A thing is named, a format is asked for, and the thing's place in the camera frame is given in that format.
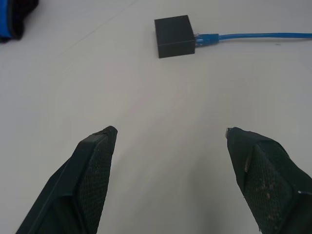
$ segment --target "blue trim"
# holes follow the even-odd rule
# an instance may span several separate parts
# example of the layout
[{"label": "blue trim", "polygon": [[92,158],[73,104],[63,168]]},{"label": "blue trim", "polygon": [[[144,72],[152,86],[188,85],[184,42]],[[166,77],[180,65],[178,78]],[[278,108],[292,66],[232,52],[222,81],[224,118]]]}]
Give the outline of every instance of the blue trim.
[{"label": "blue trim", "polygon": [[8,1],[9,0],[0,0],[0,37],[4,38],[12,38],[7,21]]}]

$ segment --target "white floor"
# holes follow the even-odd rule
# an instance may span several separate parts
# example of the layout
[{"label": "white floor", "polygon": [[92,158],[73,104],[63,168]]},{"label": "white floor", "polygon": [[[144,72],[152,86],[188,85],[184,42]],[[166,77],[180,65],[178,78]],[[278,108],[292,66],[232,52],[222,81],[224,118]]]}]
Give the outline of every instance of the white floor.
[{"label": "white floor", "polygon": [[311,32],[310,0],[41,0],[0,45],[0,227],[18,229],[89,134],[119,130],[99,234],[257,234],[227,127],[312,176],[312,42],[229,41],[158,59],[154,19],[198,33]]}]

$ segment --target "blue and black object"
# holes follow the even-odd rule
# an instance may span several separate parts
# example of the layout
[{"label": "blue and black object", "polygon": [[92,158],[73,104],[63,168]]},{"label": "blue and black object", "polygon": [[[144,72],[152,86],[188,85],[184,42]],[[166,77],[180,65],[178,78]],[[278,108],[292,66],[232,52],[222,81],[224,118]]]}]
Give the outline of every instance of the blue and black object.
[{"label": "blue and black object", "polygon": [[0,0],[0,42],[21,39],[24,19],[38,4],[39,0]]},{"label": "blue and black object", "polygon": [[249,34],[196,34],[194,35],[188,16],[177,16],[155,20],[159,58],[189,55],[195,47],[218,44],[228,39],[281,38],[312,39],[312,33],[249,33]]}]

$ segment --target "black box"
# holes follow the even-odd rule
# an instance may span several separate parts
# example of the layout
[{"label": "black box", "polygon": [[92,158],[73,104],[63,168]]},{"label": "black box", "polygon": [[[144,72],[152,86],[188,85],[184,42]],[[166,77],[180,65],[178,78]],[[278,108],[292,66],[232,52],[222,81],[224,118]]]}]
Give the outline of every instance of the black box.
[{"label": "black box", "polygon": [[155,20],[159,58],[195,53],[195,36],[188,16]]}]

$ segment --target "blue cable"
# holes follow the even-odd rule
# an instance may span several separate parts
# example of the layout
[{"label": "blue cable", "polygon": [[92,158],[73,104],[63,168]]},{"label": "blue cable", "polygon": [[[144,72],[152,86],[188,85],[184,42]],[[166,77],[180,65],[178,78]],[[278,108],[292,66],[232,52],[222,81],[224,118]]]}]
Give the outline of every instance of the blue cable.
[{"label": "blue cable", "polygon": [[237,38],[311,38],[312,33],[251,33],[251,34],[199,34],[195,36],[196,46],[205,46],[219,43],[220,40]]}]

